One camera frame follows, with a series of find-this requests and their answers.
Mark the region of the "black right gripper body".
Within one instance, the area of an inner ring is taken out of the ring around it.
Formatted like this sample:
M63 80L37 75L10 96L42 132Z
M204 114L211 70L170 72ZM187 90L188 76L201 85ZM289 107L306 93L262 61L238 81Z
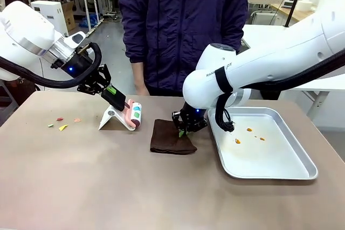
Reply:
M194 108L185 102L180 117L186 127L206 127L205 112L206 109Z

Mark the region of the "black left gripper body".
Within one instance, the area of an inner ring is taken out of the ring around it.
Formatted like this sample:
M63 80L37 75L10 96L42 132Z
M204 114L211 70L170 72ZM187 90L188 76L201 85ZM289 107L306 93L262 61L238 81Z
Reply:
M100 66L100 49L93 48L94 61L91 60L87 51L82 54L75 53L73 57L64 65L61 70L72 79L64 83L94 83L100 79L98 68Z

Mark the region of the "person's right hand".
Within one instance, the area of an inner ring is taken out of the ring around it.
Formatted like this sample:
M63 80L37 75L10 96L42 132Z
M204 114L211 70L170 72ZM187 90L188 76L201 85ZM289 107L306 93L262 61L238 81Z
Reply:
M147 90L144 81L135 81L134 82L136 94L140 96L149 96L149 91Z

